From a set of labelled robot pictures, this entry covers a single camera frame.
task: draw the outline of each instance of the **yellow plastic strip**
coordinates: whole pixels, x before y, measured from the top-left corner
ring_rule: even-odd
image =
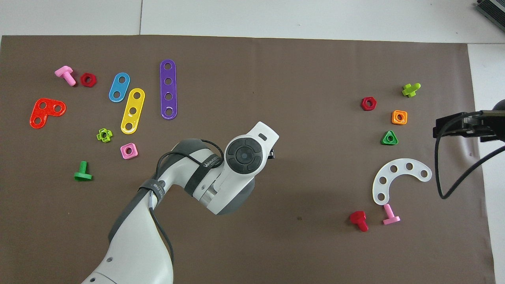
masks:
[[[144,99],[145,93],[141,88],[135,88],[130,91],[123,115],[123,122],[121,122],[121,131],[124,134],[133,134],[137,130]]]

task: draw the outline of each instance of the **lime green nut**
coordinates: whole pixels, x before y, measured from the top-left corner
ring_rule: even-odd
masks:
[[[112,137],[112,131],[107,130],[105,128],[100,129],[98,131],[98,134],[96,135],[96,139],[104,143],[109,142],[111,140],[111,137]]]

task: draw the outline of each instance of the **lime green bolt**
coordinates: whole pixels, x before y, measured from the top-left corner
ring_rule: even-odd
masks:
[[[419,83],[415,83],[413,86],[407,84],[403,86],[403,91],[401,91],[401,93],[403,93],[404,96],[409,96],[409,98],[412,98],[413,96],[416,95],[416,91],[419,90],[420,88],[421,84]]]

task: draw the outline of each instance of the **pink bolt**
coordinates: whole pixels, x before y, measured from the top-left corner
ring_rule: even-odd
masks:
[[[391,210],[391,206],[389,204],[384,205],[384,210],[386,210],[386,214],[387,214],[387,219],[383,221],[384,225],[389,225],[389,224],[400,221],[400,217],[395,216],[393,214],[393,210]]]
[[[74,78],[72,78],[72,75],[70,75],[70,73],[72,73],[72,72],[74,72],[74,70],[72,70],[72,68],[65,65],[62,68],[56,70],[55,75],[60,78],[63,77],[69,85],[73,86],[73,85],[75,85],[75,80],[74,80]]]

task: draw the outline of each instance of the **white floor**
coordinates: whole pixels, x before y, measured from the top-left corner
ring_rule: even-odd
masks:
[[[477,110],[505,99],[505,32],[470,0],[0,0],[2,35],[177,34],[469,45]],[[502,143],[480,144],[481,156]],[[483,165],[496,283],[505,284],[501,154]]]

